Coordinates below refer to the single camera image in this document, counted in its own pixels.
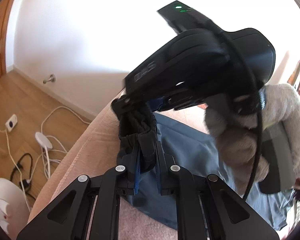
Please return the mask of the dark navy pants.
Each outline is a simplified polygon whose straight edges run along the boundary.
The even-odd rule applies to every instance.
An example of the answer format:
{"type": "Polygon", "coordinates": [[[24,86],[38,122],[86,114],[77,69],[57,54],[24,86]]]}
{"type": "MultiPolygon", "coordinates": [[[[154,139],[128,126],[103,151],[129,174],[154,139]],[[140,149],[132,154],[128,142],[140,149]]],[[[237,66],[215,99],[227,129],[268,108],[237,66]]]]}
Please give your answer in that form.
{"type": "Polygon", "coordinates": [[[131,105],[123,96],[114,99],[111,108],[119,120],[117,164],[123,163],[123,157],[131,154],[138,145],[141,173],[150,171],[156,163],[157,120],[149,105],[145,102],[131,105]]]}

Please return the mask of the folded light blue garment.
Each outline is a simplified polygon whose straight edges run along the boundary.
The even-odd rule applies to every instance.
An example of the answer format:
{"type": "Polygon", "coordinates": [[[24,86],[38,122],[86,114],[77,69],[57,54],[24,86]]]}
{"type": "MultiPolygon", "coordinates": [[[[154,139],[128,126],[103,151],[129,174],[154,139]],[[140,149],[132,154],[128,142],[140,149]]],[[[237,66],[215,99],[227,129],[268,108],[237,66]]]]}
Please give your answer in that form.
{"type": "MultiPolygon", "coordinates": [[[[202,177],[216,174],[232,189],[235,188],[230,168],[219,159],[215,141],[210,135],[159,113],[155,117],[162,150],[173,156],[177,165],[202,177]]],[[[177,228],[175,197],[159,194],[155,170],[141,175],[137,195],[128,196],[126,200],[154,220],[177,228]]],[[[287,213],[293,205],[293,191],[263,194],[254,185],[247,202],[273,229],[279,231],[287,224],[287,213]]]]}

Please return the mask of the pink bed blanket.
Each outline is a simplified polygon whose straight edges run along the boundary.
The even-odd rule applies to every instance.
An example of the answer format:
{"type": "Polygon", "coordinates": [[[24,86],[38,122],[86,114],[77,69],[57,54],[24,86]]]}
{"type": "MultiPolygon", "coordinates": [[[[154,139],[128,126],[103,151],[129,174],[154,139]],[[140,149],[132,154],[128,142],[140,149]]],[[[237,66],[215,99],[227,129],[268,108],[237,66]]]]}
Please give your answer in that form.
{"type": "MultiPolygon", "coordinates": [[[[115,166],[120,147],[118,125],[111,106],[106,105],[44,185],[34,203],[29,220],[33,220],[78,176],[102,175],[115,166]]],[[[141,213],[122,199],[119,239],[177,239],[177,231],[141,213]]]]}

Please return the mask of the white round charger puck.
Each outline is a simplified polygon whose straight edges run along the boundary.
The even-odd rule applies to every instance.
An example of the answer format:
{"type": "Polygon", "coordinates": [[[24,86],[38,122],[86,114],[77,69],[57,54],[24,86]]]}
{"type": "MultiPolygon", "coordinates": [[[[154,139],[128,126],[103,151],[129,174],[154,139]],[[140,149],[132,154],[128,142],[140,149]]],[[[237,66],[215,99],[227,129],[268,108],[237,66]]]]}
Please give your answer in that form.
{"type": "Polygon", "coordinates": [[[52,145],[51,141],[45,135],[43,135],[43,133],[36,132],[34,136],[35,136],[35,139],[38,142],[38,144],[43,149],[47,149],[47,150],[53,149],[53,145],[52,145]]]}

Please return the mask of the white round device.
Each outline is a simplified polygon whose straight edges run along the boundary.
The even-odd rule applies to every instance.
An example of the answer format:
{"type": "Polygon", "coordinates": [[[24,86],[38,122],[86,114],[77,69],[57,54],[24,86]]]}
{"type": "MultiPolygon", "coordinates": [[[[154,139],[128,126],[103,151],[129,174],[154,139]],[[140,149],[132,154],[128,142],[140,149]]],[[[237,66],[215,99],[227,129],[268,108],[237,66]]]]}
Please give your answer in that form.
{"type": "Polygon", "coordinates": [[[23,191],[11,181],[0,178],[0,227],[10,239],[17,238],[29,215],[23,191]]]}

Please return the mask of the metal door stopper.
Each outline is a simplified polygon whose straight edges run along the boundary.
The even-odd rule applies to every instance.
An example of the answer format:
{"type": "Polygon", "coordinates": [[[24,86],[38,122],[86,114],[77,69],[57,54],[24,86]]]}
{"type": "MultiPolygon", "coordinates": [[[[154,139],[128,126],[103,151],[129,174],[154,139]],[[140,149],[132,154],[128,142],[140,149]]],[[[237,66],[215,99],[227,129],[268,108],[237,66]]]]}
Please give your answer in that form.
{"type": "Polygon", "coordinates": [[[51,74],[47,79],[43,80],[43,84],[47,84],[48,82],[54,83],[56,81],[56,77],[54,74],[51,74]]]}

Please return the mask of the white power strip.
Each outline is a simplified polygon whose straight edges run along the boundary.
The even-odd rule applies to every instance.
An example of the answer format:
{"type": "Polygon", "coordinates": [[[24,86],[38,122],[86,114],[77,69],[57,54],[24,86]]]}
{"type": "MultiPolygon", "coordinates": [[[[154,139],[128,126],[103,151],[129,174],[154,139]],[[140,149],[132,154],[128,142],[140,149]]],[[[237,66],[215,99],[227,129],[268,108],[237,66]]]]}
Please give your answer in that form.
{"type": "Polygon", "coordinates": [[[15,114],[13,114],[5,123],[8,133],[10,133],[12,129],[14,129],[17,123],[18,123],[18,118],[15,114]]]}

